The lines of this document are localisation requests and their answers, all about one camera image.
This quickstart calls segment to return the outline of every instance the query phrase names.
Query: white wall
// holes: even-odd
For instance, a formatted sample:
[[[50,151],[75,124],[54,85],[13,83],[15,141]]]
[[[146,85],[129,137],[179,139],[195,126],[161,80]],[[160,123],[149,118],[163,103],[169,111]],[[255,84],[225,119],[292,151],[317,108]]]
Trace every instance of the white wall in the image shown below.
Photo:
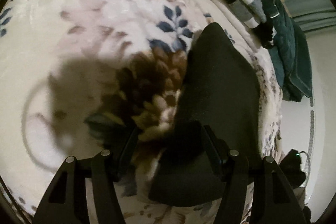
[[[306,186],[306,199],[305,202],[312,208],[311,196],[314,192],[315,184],[318,180],[320,164],[322,161],[324,136],[325,136],[325,114],[324,114],[324,100],[321,87],[321,79],[317,71],[316,61],[314,55],[311,56],[312,62],[312,83],[314,94],[314,105],[310,105],[310,100],[303,97],[300,103],[286,102],[282,103],[281,120],[281,137],[282,137],[282,150],[287,154],[291,149],[298,151],[305,151],[310,154],[310,176]],[[313,143],[312,151],[309,152],[310,147],[310,122],[311,114],[314,111],[314,124],[313,124]],[[306,166],[306,156],[301,154],[302,166],[304,170]]]
[[[315,97],[316,106],[324,108],[323,117],[316,110],[317,130],[325,126],[324,147],[317,181],[309,200],[312,221],[316,221],[336,192],[336,30],[320,31],[307,36],[310,55],[321,84],[321,97]]]

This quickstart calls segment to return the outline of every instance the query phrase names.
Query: black device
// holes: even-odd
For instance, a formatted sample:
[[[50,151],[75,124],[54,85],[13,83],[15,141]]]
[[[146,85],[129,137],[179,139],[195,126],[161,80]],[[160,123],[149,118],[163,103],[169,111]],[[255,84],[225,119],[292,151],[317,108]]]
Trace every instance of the black device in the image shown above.
[[[266,156],[257,173],[249,174],[246,156],[230,149],[209,126],[192,122],[213,173],[226,187],[214,224],[241,222],[249,176],[254,177],[250,224],[306,224],[293,190],[273,157]],[[50,183],[33,218],[33,224],[89,224],[85,178],[92,178],[94,203],[100,224],[125,224],[113,182],[125,174],[138,140],[137,128],[130,128],[113,151],[95,157],[66,158]]]

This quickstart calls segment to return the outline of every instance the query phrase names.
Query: bed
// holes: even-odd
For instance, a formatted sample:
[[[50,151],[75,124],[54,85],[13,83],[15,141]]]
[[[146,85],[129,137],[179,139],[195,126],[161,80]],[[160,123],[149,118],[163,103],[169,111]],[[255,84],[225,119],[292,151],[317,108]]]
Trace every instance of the bed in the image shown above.
[[[229,10],[224,14],[211,0],[7,1],[0,13],[0,171],[27,218],[67,156],[84,159],[103,149],[83,122],[90,114],[101,110],[120,124],[134,120],[144,146],[170,129],[188,51],[211,22],[221,25],[258,76],[259,152],[279,161],[282,92],[268,51]],[[132,100],[125,86],[134,89]],[[181,208],[148,199],[161,153],[137,153],[133,170],[115,184],[126,223],[212,223],[220,200]],[[248,223],[252,194],[251,184],[242,223]],[[92,200],[88,206],[97,223]]]

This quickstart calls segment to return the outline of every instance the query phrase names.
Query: blanket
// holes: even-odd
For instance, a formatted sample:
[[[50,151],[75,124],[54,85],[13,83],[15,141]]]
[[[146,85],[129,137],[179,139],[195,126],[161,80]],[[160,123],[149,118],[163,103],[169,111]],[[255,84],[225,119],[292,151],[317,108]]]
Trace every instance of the blanket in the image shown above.
[[[274,65],[283,98],[300,102],[312,97],[311,62],[304,32],[288,16],[280,0],[262,0],[266,14],[277,30],[269,54]]]
[[[147,196],[163,149],[149,140],[172,125],[187,53],[209,22],[222,26],[258,76],[260,155],[281,154],[282,93],[269,54],[251,50],[210,0],[8,0],[0,15],[0,171],[28,217],[67,156],[102,150],[84,123],[102,110],[143,129],[128,175],[115,184],[126,222],[213,222],[220,200],[174,208]],[[242,222],[252,193],[250,185]]]

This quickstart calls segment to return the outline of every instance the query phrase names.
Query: black cloth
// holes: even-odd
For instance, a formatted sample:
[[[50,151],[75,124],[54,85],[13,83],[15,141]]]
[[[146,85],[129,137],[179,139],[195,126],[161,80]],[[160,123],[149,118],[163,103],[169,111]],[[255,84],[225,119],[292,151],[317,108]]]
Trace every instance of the black cloth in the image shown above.
[[[306,180],[306,173],[301,171],[301,157],[297,150],[292,149],[279,164],[293,189],[299,187]]]
[[[272,48],[273,25],[270,18],[267,18],[261,0],[225,0],[239,20],[244,22],[259,37],[261,45],[266,49]]]
[[[176,114],[178,142],[160,160],[150,198],[172,206],[190,207],[222,197],[223,182],[211,169],[205,151],[183,124],[209,125],[230,149],[247,156],[251,169],[261,166],[258,150],[260,86],[246,59],[233,47],[218,23],[202,32],[188,57],[185,88]],[[196,151],[193,158],[186,151]]]

